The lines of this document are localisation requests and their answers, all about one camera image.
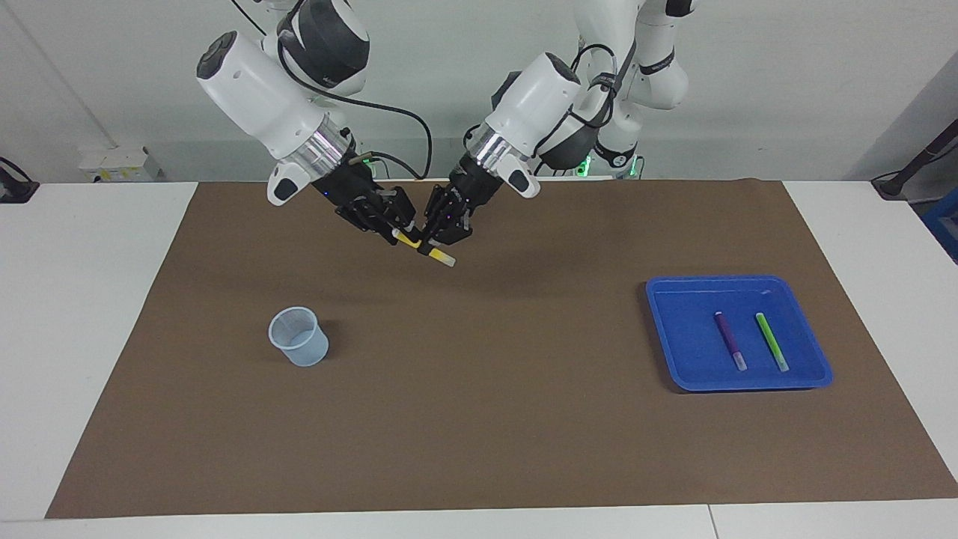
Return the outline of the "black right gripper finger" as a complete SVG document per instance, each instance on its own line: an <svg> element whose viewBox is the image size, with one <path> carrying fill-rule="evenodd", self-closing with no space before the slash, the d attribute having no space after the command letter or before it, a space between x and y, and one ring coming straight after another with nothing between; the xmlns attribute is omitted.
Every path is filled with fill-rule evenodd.
<svg viewBox="0 0 958 539"><path fill-rule="evenodd" d="M335 209L336 215L345 219L362 231L374 232L380 235L390 245L397 245L398 238L394 234L396 222L376 207L368 198L356 198Z"/></svg>
<svg viewBox="0 0 958 539"><path fill-rule="evenodd" d="M415 217L416 208L400 186L374 191L374 231L377 233L393 230L412 233Z"/></svg>

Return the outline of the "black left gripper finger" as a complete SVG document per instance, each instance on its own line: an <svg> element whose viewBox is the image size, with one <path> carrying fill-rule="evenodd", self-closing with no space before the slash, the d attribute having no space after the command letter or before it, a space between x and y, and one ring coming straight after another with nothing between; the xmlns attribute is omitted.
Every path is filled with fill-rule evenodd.
<svg viewBox="0 0 958 539"><path fill-rule="evenodd" d="M470 218L473 212L470 201L445 202L442 208L442 245L451 246L472 235Z"/></svg>
<svg viewBox="0 0 958 539"><path fill-rule="evenodd" d="M453 208L453 186L451 184L435 185L424 211L427 222L422 228L421 255L428 255L437 245L453 245L454 241L448 236L449 226L453 224L451 222Z"/></svg>

